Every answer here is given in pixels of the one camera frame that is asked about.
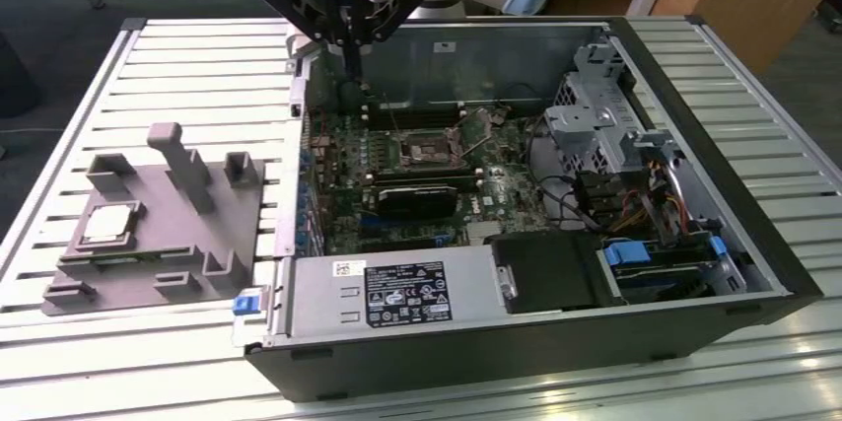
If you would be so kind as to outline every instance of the gray carpet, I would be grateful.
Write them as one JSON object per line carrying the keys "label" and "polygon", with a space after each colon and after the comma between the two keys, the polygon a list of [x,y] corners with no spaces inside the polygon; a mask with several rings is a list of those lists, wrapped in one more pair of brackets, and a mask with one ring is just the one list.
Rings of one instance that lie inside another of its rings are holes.
{"label": "gray carpet", "polygon": [[[4,33],[41,87],[41,105],[0,119],[0,130],[60,129],[73,114],[110,42],[128,17],[269,17],[260,0],[105,0],[94,11],[85,0],[0,0]],[[804,24],[763,81],[828,152],[842,161],[842,35],[814,21]],[[0,237],[38,176],[57,132],[0,133],[6,155],[0,160]]]}

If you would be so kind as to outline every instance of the motherboard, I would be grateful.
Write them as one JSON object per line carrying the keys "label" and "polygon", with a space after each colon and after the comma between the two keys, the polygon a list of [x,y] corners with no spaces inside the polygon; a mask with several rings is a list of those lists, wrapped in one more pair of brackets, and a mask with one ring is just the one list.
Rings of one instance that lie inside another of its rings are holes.
{"label": "motherboard", "polygon": [[480,245],[552,225],[524,163],[531,116],[500,105],[313,120],[325,253]]}

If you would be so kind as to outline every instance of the power supply label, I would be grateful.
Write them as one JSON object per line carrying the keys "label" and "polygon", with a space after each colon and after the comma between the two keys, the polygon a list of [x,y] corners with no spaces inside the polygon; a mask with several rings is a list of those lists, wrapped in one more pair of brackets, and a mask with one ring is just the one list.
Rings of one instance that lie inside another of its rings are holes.
{"label": "power supply label", "polygon": [[365,321],[371,327],[452,320],[440,261],[365,268]]}

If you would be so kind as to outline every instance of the blue latch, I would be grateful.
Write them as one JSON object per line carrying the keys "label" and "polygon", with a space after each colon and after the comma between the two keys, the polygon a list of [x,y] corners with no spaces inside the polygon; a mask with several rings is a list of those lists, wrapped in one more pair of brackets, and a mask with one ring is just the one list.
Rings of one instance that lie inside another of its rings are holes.
{"label": "blue latch", "polygon": [[237,296],[233,298],[232,312],[234,316],[260,314],[260,295]]}
{"label": "blue latch", "polygon": [[724,242],[721,241],[721,237],[712,236],[709,238],[709,246],[712,247],[712,251],[717,256],[727,255],[727,247],[724,246]]}
{"label": "blue latch", "polygon": [[640,241],[616,242],[604,250],[609,266],[651,261],[645,244]]}

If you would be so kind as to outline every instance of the metal slat table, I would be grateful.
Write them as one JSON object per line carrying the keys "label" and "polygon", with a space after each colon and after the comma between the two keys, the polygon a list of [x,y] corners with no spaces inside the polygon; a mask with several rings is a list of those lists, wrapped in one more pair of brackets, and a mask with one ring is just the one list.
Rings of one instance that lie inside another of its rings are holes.
{"label": "metal slat table", "polygon": [[[270,276],[289,75],[282,20],[148,21],[120,33],[0,247],[0,419],[779,419],[842,415],[842,176],[704,26],[629,19],[826,298],[685,359],[293,404],[240,359],[226,301],[49,318],[38,305],[97,153],[162,163],[154,121],[205,161],[266,160],[254,283]],[[663,118],[637,91],[655,123]],[[245,325],[260,330],[258,323]]]}

